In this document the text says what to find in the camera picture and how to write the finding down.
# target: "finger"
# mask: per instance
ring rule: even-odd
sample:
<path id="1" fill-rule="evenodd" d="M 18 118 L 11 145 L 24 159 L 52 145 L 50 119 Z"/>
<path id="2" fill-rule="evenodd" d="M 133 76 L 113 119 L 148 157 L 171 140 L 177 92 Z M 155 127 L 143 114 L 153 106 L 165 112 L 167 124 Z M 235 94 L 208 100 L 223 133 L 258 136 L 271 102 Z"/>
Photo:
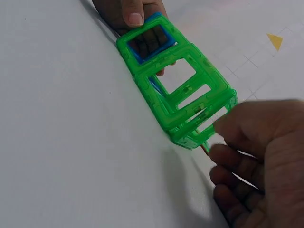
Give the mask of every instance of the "finger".
<path id="1" fill-rule="evenodd" d="M 156 51 L 156 49 L 161 45 L 153 29 L 144 32 L 143 38 L 148 46 L 149 53 Z"/>
<path id="2" fill-rule="evenodd" d="M 240 228 L 249 217 L 249 211 L 237 200 L 226 185 L 217 185 L 213 197 L 228 224 Z"/>
<path id="3" fill-rule="evenodd" d="M 125 23 L 138 27 L 144 23 L 143 4 L 141 0 L 121 0 L 122 14 Z"/>
<path id="4" fill-rule="evenodd" d="M 142 0 L 142 3 L 144 5 L 144 15 L 146 19 L 157 12 L 161 13 L 165 17 L 168 17 L 166 9 L 161 0 Z"/>
<path id="5" fill-rule="evenodd" d="M 161 70 L 159 72 L 156 73 L 157 76 L 163 76 L 163 74 L 165 73 L 165 70 Z"/>
<path id="6" fill-rule="evenodd" d="M 134 39 L 136 45 L 138 54 L 141 58 L 145 59 L 148 56 L 148 46 L 147 43 L 144 41 L 144 38 L 142 35 L 139 35 L 136 39 Z"/>
<path id="7" fill-rule="evenodd" d="M 243 155 L 227 145 L 217 144 L 210 148 L 210 159 L 218 165 L 264 191 L 264 166 L 257 159 Z"/>
<path id="8" fill-rule="evenodd" d="M 213 167 L 210 171 L 210 178 L 215 185 L 227 185 L 236 198 L 245 205 L 249 211 L 253 211 L 264 198 L 262 192 L 244 183 L 222 166 Z"/>
<path id="9" fill-rule="evenodd" d="M 303 127 L 303 119 L 301 101 L 259 101 L 237 105 L 213 125 L 227 144 L 263 159 L 268 143 Z"/>

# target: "green plastic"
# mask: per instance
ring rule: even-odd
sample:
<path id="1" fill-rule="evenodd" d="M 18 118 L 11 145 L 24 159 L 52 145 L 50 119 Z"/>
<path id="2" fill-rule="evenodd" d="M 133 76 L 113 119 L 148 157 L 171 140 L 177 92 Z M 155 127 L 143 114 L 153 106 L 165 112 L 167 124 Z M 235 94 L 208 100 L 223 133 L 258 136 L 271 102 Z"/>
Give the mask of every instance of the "green plastic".
<path id="1" fill-rule="evenodd" d="M 163 26 L 177 41 L 177 44 L 139 64 L 132 54 L 128 42 L 158 25 Z M 213 126 L 209 126 L 202 132 L 198 132 L 197 128 L 222 107 L 230 111 L 238 102 L 236 91 L 230 88 L 218 70 L 164 16 L 158 16 L 146 22 L 142 27 L 118 38 L 116 44 L 144 99 L 172 142 L 187 149 L 204 145 L 208 150 L 207 140 L 214 134 Z M 156 73 L 182 58 L 193 67 L 196 73 L 169 94 L 158 80 Z M 153 88 L 150 77 L 153 77 L 164 95 Z M 182 101 L 205 84 L 209 86 L 209 92 L 187 106 L 178 108 Z"/>

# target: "fingernail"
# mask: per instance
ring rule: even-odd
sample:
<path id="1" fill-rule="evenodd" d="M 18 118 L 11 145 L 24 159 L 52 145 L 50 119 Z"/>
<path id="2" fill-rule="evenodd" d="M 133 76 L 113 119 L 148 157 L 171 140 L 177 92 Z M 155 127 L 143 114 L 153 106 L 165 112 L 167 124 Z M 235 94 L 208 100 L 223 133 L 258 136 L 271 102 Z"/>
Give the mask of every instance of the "fingernail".
<path id="1" fill-rule="evenodd" d="M 129 23 L 132 26 L 143 25 L 143 17 L 139 13 L 131 13 L 129 15 Z"/>

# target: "white table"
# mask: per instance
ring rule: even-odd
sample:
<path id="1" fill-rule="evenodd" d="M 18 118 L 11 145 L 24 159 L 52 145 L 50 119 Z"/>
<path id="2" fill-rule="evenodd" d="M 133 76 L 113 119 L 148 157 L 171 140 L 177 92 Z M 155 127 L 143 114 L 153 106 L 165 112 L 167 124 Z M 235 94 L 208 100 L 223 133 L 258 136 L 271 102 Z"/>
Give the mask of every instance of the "white table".
<path id="1" fill-rule="evenodd" d="M 101 28 L 80 0 L 0 1 L 1 227 L 225 227 Z"/>

